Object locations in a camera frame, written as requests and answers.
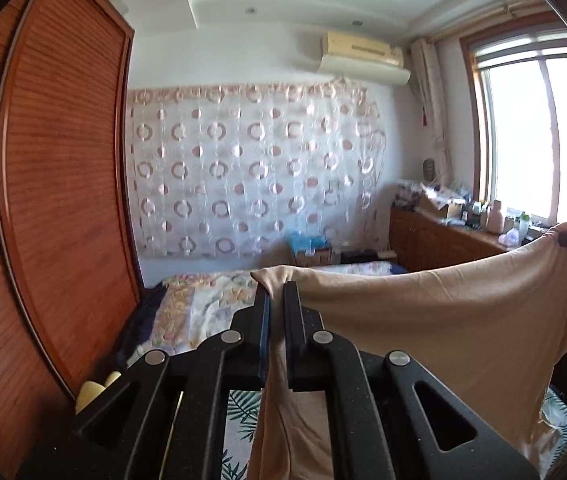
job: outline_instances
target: wall curtain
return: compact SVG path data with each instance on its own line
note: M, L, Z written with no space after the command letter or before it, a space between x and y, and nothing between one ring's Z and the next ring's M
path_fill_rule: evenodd
M147 256L255 256L291 230L374 237L385 133L341 82L129 92L132 223Z
M452 171L445 140L445 97L435 45L420 38L411 45L415 74L433 147L437 182L449 186Z

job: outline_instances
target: wooden cabinet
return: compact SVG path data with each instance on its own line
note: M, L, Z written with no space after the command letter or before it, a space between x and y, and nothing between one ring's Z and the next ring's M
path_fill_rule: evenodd
M464 264L504 251L490 235L442 226L401 209L390 215L390 247L399 264L410 271Z

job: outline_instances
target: beige window curtain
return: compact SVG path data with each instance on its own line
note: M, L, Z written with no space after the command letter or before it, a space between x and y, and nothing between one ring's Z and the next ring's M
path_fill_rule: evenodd
M449 186L452 182L452 171L445 140L445 98L437 51L434 44L419 38L411 45L411 52L430 132L436 179L440 184Z

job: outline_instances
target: wall-mounted air conditioner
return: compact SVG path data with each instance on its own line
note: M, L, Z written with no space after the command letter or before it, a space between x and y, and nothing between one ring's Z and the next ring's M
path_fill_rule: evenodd
M382 84L405 85L410 70L403 68L398 46L359 36L327 32L321 39L319 72Z

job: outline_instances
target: brown garment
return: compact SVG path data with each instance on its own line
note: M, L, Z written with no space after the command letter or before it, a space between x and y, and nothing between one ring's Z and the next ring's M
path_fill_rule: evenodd
M333 478L323 393L287 387L288 281L297 282L302 303L320 311L327 330L373 354L407 351L543 469L539 454L552 437L539 409L567 351L567 248L557 242L565 229L478 262L400 276L286 266L253 272L272 295L272 343L248 478Z

